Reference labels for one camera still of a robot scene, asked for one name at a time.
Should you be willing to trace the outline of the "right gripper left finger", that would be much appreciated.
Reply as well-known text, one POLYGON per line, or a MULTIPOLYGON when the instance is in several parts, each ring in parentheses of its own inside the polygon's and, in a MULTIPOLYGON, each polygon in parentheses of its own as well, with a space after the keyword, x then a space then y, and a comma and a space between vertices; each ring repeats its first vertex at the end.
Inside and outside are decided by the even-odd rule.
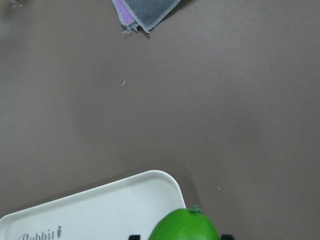
POLYGON ((140 235, 136 235, 136 234, 130 235, 128 237, 128 240, 140 240, 140 239, 141 239, 141 236, 140 235))

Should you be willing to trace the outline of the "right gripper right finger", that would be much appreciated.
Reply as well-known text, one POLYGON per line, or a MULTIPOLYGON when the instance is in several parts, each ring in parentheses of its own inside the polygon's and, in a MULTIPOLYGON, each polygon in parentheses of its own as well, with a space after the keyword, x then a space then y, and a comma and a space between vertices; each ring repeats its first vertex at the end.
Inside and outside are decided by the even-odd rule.
POLYGON ((221 240, 235 240, 235 237, 232 234, 222 234, 221 240))

